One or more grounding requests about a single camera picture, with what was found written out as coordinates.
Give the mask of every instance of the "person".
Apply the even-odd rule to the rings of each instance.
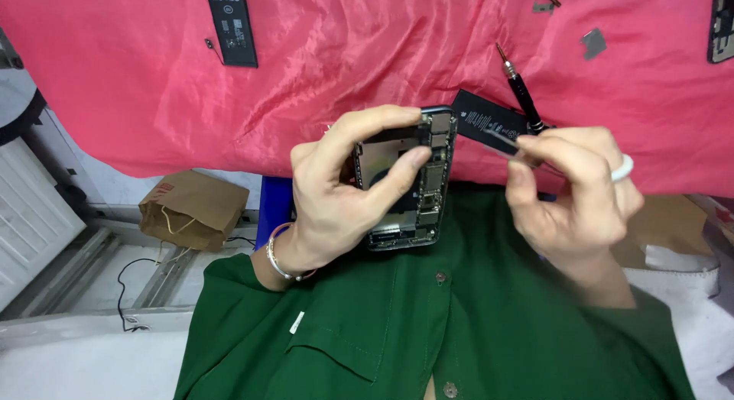
[[[622,154],[604,128],[518,139],[564,173],[555,202],[512,160],[504,195],[449,184],[436,244],[358,246],[429,149],[367,191],[340,181],[344,163],[355,142],[419,116],[350,112],[292,150],[297,219],[273,256],[285,273],[318,271],[287,280],[266,247],[210,264],[175,398],[693,398],[667,307],[609,251],[643,198],[629,178],[612,183]]]

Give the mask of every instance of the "precision screwdriver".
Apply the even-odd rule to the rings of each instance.
[[[509,83],[512,93],[514,93],[515,97],[518,99],[520,108],[525,112],[525,116],[528,118],[528,130],[532,131],[536,135],[545,131],[549,126],[540,120],[540,115],[535,109],[533,98],[530,97],[530,92],[528,92],[528,88],[525,86],[523,78],[515,71],[515,66],[512,62],[507,60],[500,44],[497,42],[495,42],[495,44],[497,45],[497,50],[500,51],[502,60],[504,61],[503,68],[505,75],[507,75],[507,83]]]

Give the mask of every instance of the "hand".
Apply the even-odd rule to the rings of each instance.
[[[509,161],[506,196],[515,227],[571,280],[597,283],[614,269],[609,247],[625,237],[644,202],[631,179],[611,181],[611,170],[622,165],[613,136],[606,128],[550,129],[521,136],[518,145],[520,155],[553,164],[567,181],[556,202],[539,201],[531,168]]]
[[[368,191],[345,184],[340,175],[356,142],[383,129],[414,125],[420,118],[419,108],[395,105],[349,112],[320,141],[293,148],[291,165],[297,220],[291,228],[291,244],[297,250],[297,257],[288,261],[279,257],[283,270],[299,273],[317,269],[350,251],[408,192],[418,170],[428,161],[431,154],[428,147],[415,147],[406,152],[388,175]]]

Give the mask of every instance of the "green shirt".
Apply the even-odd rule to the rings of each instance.
[[[579,304],[497,191],[453,190],[435,245],[355,250],[284,293],[246,255],[204,277],[177,399],[421,399],[431,374],[437,399],[693,398],[667,307]]]

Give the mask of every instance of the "white cabinet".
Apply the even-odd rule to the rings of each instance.
[[[84,229],[18,138],[0,147],[0,310]]]

